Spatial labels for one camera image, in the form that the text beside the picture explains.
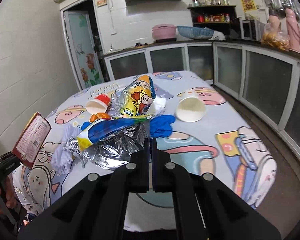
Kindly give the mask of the person's left hand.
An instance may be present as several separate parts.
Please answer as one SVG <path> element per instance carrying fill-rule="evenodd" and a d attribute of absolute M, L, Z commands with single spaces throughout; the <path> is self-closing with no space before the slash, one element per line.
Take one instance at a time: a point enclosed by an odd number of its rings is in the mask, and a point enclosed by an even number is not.
<path fill-rule="evenodd" d="M 13 188 L 13 185 L 11 183 L 11 180 L 9 177 L 6 177 L 4 182 L 3 182 L 3 186 L 4 191 L 6 192 L 6 206 L 10 209 L 14 209 L 17 205 L 17 201 L 15 199 L 15 191 Z M 1 206 L 0 206 L 0 216 L 4 215 L 4 211 L 2 210 Z"/>

